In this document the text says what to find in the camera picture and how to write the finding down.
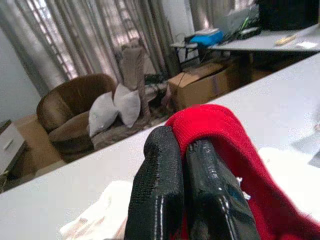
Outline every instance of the brown armchair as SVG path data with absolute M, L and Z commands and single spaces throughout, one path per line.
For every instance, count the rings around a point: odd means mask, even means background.
M 97 97 L 115 90 L 115 81 L 99 73 L 74 78 L 41 99 L 38 120 L 63 160 L 70 162 L 94 150 L 87 130 L 89 110 Z

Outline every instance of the table surface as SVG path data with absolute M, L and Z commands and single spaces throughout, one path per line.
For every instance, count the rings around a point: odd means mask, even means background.
M 275 42 L 288 35 L 296 34 L 296 39 L 283 45 L 276 46 Z M 317 46 L 305 49 L 298 48 L 297 43 L 303 41 L 316 43 Z M 174 48 L 196 48 L 197 44 L 185 45 L 181 42 L 175 42 L 170 45 Z M 244 40 L 234 40 L 225 45 L 209 46 L 208 49 L 224 51 L 245 51 L 245 52 L 320 52 L 320 27 L 319 24 L 294 31 L 262 31 L 260 35 L 250 37 Z
M 211 103 L 230 108 L 253 144 L 319 150 L 320 54 Z M 114 180 L 132 181 L 152 128 L 0 194 L 0 239 L 61 239 L 59 229 L 98 200 Z

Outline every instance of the red knit fabric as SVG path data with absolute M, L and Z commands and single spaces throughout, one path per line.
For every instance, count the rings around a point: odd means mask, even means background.
M 232 173 L 243 178 L 241 188 L 251 195 L 248 203 L 262 240 L 320 239 L 320 225 L 302 216 L 273 182 L 241 123 L 229 109 L 212 104 L 190 107 L 174 114 L 166 125 L 172 127 L 183 159 L 189 144 L 211 138 Z

